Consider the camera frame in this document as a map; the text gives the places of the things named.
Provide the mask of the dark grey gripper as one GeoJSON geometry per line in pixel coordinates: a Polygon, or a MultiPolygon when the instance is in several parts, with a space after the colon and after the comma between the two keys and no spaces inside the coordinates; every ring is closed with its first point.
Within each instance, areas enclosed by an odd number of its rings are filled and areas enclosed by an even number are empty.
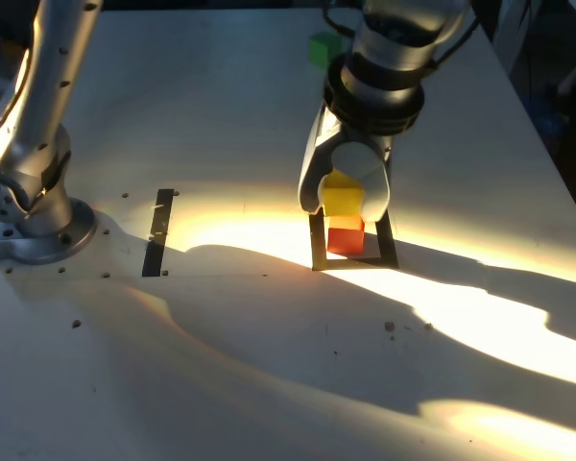
{"type": "Polygon", "coordinates": [[[325,103],[316,115],[308,136],[298,186],[301,209],[316,214],[322,205],[322,181],[333,166],[355,180],[363,196],[360,215],[365,222],[378,222],[388,210],[391,135],[357,130],[339,121],[325,103]]]}

